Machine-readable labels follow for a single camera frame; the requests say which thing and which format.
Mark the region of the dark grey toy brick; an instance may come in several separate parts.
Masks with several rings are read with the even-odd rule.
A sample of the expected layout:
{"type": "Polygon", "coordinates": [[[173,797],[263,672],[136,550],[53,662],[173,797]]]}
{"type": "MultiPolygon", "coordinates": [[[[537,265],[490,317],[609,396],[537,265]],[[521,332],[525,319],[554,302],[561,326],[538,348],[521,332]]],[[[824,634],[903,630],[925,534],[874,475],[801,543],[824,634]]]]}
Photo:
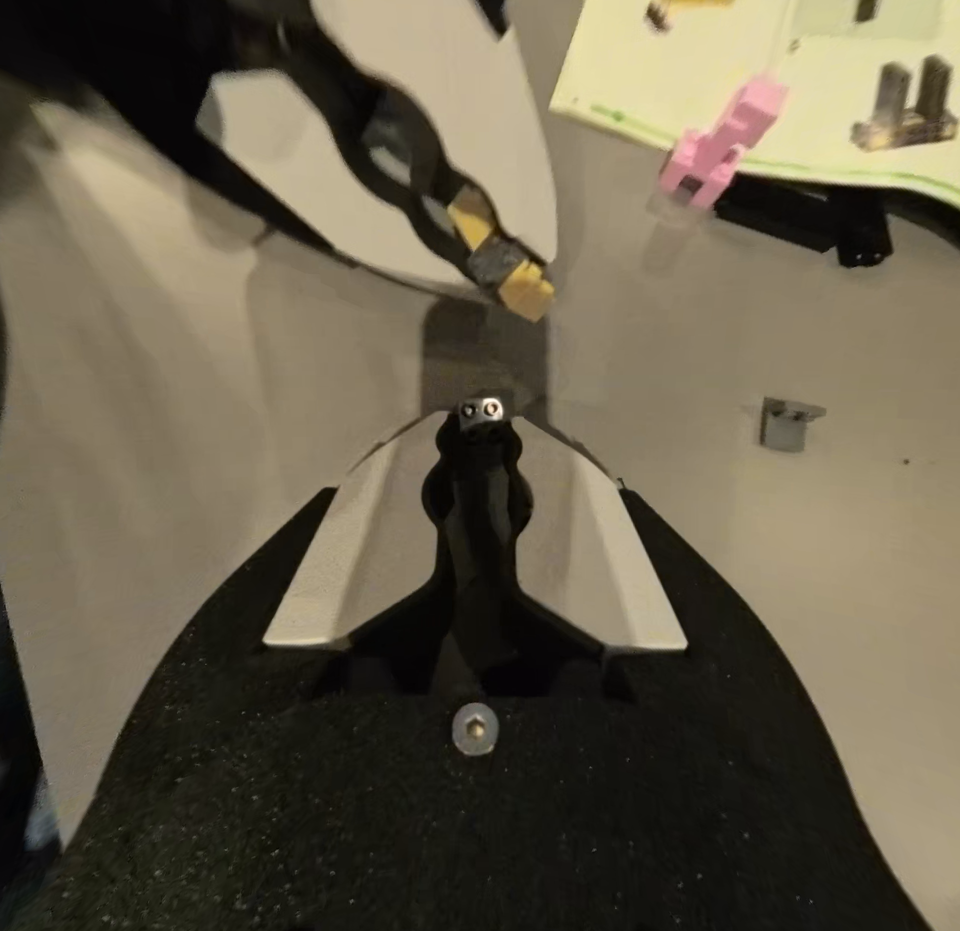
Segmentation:
{"type": "Polygon", "coordinates": [[[514,396],[508,390],[489,388],[464,397],[455,409],[464,441],[481,441],[502,432],[512,421],[514,396]]]}

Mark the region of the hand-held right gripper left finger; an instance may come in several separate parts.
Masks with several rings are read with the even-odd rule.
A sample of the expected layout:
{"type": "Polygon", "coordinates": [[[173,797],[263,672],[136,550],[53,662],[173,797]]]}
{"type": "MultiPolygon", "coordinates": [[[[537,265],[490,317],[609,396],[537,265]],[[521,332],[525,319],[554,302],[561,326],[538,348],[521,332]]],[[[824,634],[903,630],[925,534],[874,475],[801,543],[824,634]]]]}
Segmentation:
{"type": "Polygon", "coordinates": [[[424,486],[447,418],[426,416],[347,473],[264,633],[266,646],[344,647],[428,583],[438,535],[424,486]]]}

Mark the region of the black lego pieces under booklet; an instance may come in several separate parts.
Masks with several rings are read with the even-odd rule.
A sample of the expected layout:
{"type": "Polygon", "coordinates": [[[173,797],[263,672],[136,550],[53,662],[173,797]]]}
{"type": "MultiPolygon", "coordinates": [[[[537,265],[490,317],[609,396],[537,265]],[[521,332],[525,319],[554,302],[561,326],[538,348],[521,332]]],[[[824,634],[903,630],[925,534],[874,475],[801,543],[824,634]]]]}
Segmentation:
{"type": "Polygon", "coordinates": [[[714,203],[724,222],[816,253],[844,269],[882,265],[894,253],[877,188],[780,181],[738,173],[714,203]]]}

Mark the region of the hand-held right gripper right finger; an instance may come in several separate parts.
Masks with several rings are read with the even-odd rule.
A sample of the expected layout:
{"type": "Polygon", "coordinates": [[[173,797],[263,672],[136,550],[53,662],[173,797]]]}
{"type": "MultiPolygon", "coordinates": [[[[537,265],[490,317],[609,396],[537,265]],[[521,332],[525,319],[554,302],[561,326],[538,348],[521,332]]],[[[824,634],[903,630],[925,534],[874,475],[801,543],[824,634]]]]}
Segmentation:
{"type": "Polygon", "coordinates": [[[609,650],[685,650],[687,636],[619,486],[523,417],[519,475],[532,512],[515,543],[520,591],[609,650]]]}

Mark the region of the yellow and grey brick assembly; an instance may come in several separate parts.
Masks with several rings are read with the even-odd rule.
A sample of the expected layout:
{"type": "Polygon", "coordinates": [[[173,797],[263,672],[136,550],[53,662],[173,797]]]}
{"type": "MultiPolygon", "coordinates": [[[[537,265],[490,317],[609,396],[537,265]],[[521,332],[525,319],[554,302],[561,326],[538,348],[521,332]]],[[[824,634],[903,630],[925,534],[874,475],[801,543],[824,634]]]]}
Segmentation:
{"type": "Polygon", "coordinates": [[[551,309],[556,289],[546,265],[501,228],[493,206],[472,184],[461,187],[446,207],[467,248],[466,271],[512,314],[536,324],[551,309]]]}

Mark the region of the grey desk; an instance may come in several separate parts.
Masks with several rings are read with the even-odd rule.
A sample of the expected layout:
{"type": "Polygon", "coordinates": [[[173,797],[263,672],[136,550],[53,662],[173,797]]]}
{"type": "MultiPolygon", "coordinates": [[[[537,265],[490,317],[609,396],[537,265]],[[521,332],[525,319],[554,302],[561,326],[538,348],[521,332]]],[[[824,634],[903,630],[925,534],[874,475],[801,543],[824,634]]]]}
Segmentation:
{"type": "Polygon", "coordinates": [[[654,153],[547,111],[583,3],[508,3],[558,198],[528,327],[2,74],[2,585],[67,842],[20,927],[958,929],[958,250],[684,234],[654,153]],[[638,493],[715,628],[628,704],[504,701],[486,761],[257,621],[314,499],[483,386],[638,493]],[[764,397],[826,409],[802,453],[764,397]]]}

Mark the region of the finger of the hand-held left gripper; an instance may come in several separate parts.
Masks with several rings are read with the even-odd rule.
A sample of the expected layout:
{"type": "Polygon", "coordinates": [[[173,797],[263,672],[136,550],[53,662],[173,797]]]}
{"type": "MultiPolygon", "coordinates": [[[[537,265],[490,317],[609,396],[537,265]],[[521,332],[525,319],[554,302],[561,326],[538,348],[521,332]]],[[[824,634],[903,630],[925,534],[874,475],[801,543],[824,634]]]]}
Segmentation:
{"type": "Polygon", "coordinates": [[[310,0],[319,27],[399,97],[414,188],[449,205],[465,187],[543,263],[558,252],[541,115],[507,0],[310,0]]]}
{"type": "Polygon", "coordinates": [[[350,169],[314,104],[280,71],[216,73],[198,131],[351,263],[461,300],[484,294],[350,169]]]}

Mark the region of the grey flat toy brick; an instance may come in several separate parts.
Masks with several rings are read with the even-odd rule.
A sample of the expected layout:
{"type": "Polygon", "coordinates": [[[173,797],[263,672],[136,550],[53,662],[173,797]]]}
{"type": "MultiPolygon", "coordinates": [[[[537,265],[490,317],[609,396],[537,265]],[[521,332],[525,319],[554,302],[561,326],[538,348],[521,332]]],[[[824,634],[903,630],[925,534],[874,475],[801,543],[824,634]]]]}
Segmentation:
{"type": "Polygon", "coordinates": [[[764,397],[759,427],[760,446],[778,453],[800,454],[806,449],[812,422],[824,417],[821,406],[775,397],[764,397]]]}

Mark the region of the pink toy brick pig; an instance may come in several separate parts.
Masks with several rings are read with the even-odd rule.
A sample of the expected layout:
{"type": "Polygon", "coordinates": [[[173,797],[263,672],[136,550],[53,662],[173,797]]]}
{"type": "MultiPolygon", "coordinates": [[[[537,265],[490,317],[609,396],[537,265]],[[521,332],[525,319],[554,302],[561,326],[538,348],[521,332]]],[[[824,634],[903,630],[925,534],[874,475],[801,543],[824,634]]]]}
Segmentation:
{"type": "Polygon", "coordinates": [[[743,157],[760,143],[785,107],[787,85],[768,75],[743,84],[707,131],[686,130],[658,176],[666,196],[687,195],[687,205],[711,209],[729,189],[743,157]]]}

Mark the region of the pale green instruction booklet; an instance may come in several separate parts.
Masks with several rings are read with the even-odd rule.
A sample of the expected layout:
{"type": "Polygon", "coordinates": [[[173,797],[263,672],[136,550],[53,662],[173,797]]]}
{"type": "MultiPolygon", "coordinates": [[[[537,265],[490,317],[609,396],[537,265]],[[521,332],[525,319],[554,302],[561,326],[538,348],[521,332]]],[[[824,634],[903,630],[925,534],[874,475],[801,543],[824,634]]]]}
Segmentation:
{"type": "Polygon", "coordinates": [[[743,171],[958,208],[958,74],[959,0],[583,0],[550,109],[670,151],[765,77],[743,171]]]}

